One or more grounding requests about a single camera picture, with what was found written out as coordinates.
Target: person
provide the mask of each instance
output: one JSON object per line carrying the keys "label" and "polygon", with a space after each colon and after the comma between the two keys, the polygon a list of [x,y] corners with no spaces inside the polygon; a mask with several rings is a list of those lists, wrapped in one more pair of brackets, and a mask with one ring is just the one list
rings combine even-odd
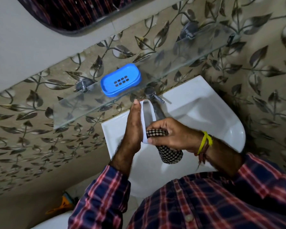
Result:
{"label": "person", "polygon": [[[100,176],[86,189],[69,218],[69,229],[122,228],[130,194],[133,156],[141,148],[141,106],[135,100],[122,142]],[[153,122],[168,136],[149,138],[197,155],[204,134],[173,118]],[[251,153],[241,155],[213,137],[206,159],[218,172],[195,173],[168,182],[147,197],[128,229],[286,228],[286,175]]]}

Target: hand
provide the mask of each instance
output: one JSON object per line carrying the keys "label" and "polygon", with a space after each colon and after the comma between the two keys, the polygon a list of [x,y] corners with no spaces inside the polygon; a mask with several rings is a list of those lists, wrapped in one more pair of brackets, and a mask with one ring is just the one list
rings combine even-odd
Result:
{"label": "hand", "polygon": [[141,123],[141,104],[135,99],[127,118],[126,130],[120,148],[132,154],[141,149],[143,128]]}
{"label": "hand", "polygon": [[201,131],[191,129],[179,121],[168,117],[155,121],[146,130],[161,128],[168,131],[168,136],[158,136],[148,138],[148,143],[152,145],[166,145],[177,150],[188,150],[197,153],[204,134]]}

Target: person's left hand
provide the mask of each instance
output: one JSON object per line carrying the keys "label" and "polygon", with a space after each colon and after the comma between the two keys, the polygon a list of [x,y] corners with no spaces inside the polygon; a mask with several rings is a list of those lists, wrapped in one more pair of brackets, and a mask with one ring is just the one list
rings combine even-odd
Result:
{"label": "person's left hand", "polygon": [[130,108],[125,135],[120,148],[124,151],[129,151],[130,153],[135,154],[141,149],[142,140],[143,128],[141,123],[141,104],[137,99],[135,99]]}

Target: blue soap dish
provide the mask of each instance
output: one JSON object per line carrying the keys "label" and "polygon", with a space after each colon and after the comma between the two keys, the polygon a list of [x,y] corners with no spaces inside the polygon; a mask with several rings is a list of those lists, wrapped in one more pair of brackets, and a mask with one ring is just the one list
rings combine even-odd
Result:
{"label": "blue soap dish", "polygon": [[136,65],[129,63],[120,69],[105,75],[100,83],[104,94],[115,97],[126,89],[136,86],[141,82],[141,73]]}

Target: houndstooth fabric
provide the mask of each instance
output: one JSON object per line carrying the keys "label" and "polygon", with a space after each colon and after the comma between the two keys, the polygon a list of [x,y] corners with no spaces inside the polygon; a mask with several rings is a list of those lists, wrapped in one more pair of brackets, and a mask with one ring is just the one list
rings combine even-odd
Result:
{"label": "houndstooth fabric", "polygon": [[[151,129],[151,130],[146,131],[146,135],[147,135],[147,138],[150,138],[153,136],[167,136],[168,132],[163,129]],[[165,145],[156,146],[156,147],[159,150],[161,160],[166,164],[178,163],[183,157],[182,150],[170,149],[169,147]]]}

